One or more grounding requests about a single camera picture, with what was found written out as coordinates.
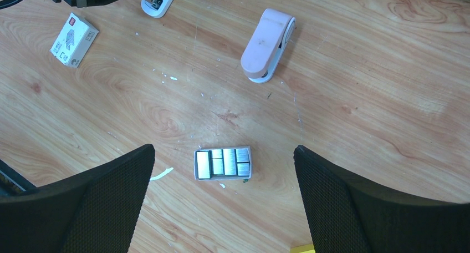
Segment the pink white small stapler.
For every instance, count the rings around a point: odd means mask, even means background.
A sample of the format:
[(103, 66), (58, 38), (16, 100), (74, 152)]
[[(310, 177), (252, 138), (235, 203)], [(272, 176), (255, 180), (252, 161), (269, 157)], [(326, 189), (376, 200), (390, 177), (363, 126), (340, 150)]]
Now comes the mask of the pink white small stapler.
[(241, 67), (250, 81), (263, 84), (272, 78), (295, 23), (295, 17), (275, 9), (263, 12), (241, 56)]

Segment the grey staples tray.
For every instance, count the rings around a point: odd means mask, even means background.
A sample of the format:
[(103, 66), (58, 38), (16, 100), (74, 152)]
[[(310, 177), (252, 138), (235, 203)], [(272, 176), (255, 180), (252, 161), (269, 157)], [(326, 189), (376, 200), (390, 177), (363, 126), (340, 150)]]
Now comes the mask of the grey staples tray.
[(248, 180), (253, 173), (251, 147), (198, 149), (193, 167), (199, 181)]

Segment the white staples box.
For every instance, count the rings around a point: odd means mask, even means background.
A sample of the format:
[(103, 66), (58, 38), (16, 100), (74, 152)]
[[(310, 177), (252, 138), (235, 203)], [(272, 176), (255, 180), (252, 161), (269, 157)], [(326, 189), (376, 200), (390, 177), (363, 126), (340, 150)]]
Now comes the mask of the white staples box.
[(63, 65), (77, 68), (98, 34), (84, 17), (71, 13), (49, 51)]

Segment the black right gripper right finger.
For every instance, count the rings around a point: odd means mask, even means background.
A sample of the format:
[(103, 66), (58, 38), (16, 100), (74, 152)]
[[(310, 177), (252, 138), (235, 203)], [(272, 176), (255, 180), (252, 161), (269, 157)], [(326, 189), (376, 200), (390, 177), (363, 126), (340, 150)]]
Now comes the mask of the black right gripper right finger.
[(303, 145), (294, 165), (316, 252), (469, 251), (469, 204), (389, 188)]

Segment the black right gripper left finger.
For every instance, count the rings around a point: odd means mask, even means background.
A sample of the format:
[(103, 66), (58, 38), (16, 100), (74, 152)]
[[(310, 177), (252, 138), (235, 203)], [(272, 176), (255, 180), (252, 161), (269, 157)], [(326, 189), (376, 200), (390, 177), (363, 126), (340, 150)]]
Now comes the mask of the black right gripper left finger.
[(1, 196), (2, 252), (128, 252), (155, 163), (145, 144), (22, 195)]

